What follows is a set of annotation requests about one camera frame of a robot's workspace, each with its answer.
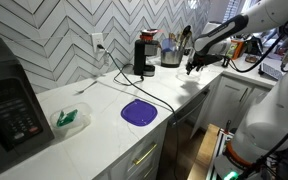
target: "herringbone tile backsplash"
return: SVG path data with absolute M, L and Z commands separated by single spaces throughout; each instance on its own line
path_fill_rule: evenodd
M 210 0 L 0 0 L 0 37 L 39 93 L 115 69 L 93 52 L 92 33 L 122 65 L 140 30 L 162 29 L 161 40 L 191 25 L 195 39 L 209 9 Z

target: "electrical outlet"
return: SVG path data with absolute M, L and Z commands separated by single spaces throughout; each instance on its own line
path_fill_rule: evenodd
M 93 33 L 92 34 L 92 42 L 93 42 L 94 53 L 104 52 L 104 49 L 99 49 L 97 47 L 98 44 L 102 44 L 102 46 L 104 46 L 103 34 L 102 33 Z

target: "white marble countertop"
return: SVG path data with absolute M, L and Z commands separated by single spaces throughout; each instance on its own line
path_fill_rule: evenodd
M 155 76 L 146 77 L 144 82 L 137 84 L 138 87 L 166 101 L 175 110 L 188 103 L 221 73 L 268 88 L 276 83 L 260 77 L 257 74 L 258 68 L 239 74 L 231 68 L 224 69 L 219 64 L 214 64 L 205 67 L 201 72 L 193 70 L 190 76 L 187 76 L 185 58 L 180 68 L 163 68 L 158 59 L 149 61 L 155 64 Z M 279 66 L 276 60 L 265 62 Z M 237 60 L 236 63 L 241 69 L 252 65 L 244 60 Z M 99 77 L 97 84 L 80 95 L 76 95 L 76 90 L 85 88 L 94 79 L 38 94 L 38 100 L 48 120 L 54 112 L 84 102 L 91 109 L 91 124 L 75 136 L 54 143 L 0 174 L 0 180 L 92 179 L 171 115 L 171 111 L 161 102 L 134 87 L 114 83 L 113 78 L 117 73 L 118 71 L 113 71 Z M 140 80 L 139 76 L 127 76 L 132 82 Z M 126 83 L 122 75 L 118 80 Z M 136 98 L 152 103 L 158 110 L 157 117 L 147 126 L 134 126 L 120 116 L 122 108 Z

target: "black microwave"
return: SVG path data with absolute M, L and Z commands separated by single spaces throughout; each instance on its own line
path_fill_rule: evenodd
M 23 67 L 0 38 L 0 172 L 53 138 Z

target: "microwave keypad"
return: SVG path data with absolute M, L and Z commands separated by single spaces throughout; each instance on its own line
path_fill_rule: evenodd
M 21 99 L 0 103 L 0 118 L 15 141 L 40 131 Z

